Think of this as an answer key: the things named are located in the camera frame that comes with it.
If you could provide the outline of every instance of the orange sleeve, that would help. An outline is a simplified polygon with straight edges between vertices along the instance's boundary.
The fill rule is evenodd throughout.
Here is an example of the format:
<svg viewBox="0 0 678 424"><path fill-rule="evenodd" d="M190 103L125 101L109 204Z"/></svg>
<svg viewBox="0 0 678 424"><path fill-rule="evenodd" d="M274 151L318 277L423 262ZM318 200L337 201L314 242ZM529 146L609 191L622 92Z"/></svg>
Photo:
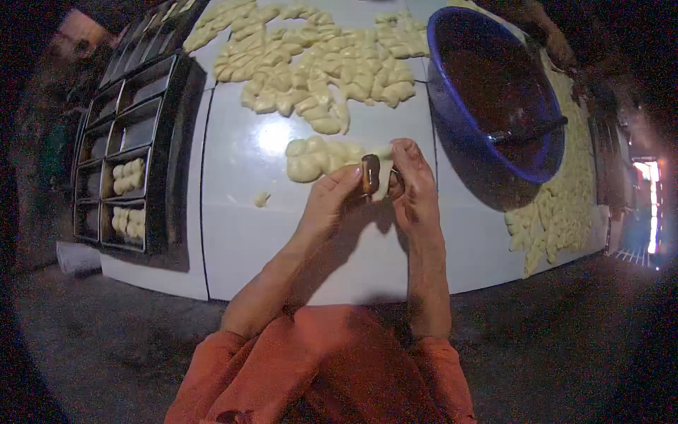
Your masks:
<svg viewBox="0 0 678 424"><path fill-rule="evenodd" d="M425 337L410 350L439 408L456 423L476 424L471 394L459 365L459 354L445 339Z"/></svg>
<svg viewBox="0 0 678 424"><path fill-rule="evenodd" d="M207 336L193 353L179 392L165 416L165 423L198 423L231 383L231 359L246 340L229 331Z"/></svg>

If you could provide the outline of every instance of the blue bowl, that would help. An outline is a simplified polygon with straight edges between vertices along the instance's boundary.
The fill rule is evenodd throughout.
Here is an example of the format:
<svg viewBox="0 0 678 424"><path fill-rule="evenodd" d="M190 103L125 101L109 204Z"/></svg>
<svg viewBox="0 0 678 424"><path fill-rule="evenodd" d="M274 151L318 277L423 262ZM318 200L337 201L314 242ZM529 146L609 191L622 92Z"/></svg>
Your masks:
<svg viewBox="0 0 678 424"><path fill-rule="evenodd" d="M563 159L565 137L562 129L543 136L532 157L519 166L500 153L476 119L464 105L443 67L443 52L474 50L483 55L501 57L502 45L524 48L522 42L495 20L465 7L444 7L428 20L426 30L431 61L428 65L428 93L439 128L441 142L451 143L479 155L488 166L503 166L509 172L534 184L542 184L555 175ZM548 79L547 90L536 101L539 119L558 119L561 111Z"/></svg>

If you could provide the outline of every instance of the hand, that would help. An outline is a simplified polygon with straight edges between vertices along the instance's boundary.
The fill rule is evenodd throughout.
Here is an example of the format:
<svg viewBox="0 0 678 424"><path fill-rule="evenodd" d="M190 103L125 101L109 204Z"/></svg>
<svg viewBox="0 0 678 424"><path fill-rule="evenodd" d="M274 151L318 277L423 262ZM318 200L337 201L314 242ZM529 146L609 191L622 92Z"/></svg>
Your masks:
<svg viewBox="0 0 678 424"><path fill-rule="evenodd" d="M316 251L332 234L346 206L346 198L362 179L359 166L344 166L313 184L304 214L294 233L309 252Z"/></svg>
<svg viewBox="0 0 678 424"><path fill-rule="evenodd" d="M546 46L549 48L551 60L553 60L555 65L560 69L566 71L569 68L576 66L577 59L574 55L574 51L567 43L565 35L560 30L555 30L549 34Z"/></svg>
<svg viewBox="0 0 678 424"><path fill-rule="evenodd" d="M391 149L402 179L401 183L392 173L388 187L398 225L408 237L439 231L438 191L419 146L409 138L396 138L391 141Z"/></svg>

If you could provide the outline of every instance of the orange shirt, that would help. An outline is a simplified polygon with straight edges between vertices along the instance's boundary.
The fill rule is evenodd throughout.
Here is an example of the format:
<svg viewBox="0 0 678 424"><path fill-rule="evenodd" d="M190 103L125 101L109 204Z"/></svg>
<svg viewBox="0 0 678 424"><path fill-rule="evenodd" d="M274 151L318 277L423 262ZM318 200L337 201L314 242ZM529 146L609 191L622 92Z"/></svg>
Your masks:
<svg viewBox="0 0 678 424"><path fill-rule="evenodd" d="M476 423L459 355L405 351L365 308L303 307L252 340L200 343L166 423Z"/></svg>

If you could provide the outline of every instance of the dark floor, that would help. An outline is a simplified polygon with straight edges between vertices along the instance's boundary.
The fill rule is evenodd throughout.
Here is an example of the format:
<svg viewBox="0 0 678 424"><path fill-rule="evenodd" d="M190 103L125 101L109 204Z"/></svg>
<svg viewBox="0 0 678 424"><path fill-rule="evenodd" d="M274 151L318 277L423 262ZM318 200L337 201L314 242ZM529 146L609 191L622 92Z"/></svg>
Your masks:
<svg viewBox="0 0 678 424"><path fill-rule="evenodd" d="M602 422L666 295L658 276L600 255L453 296L452 344L480 421ZM24 342L73 422L161 422L224 309L56 266L15 283Z"/></svg>

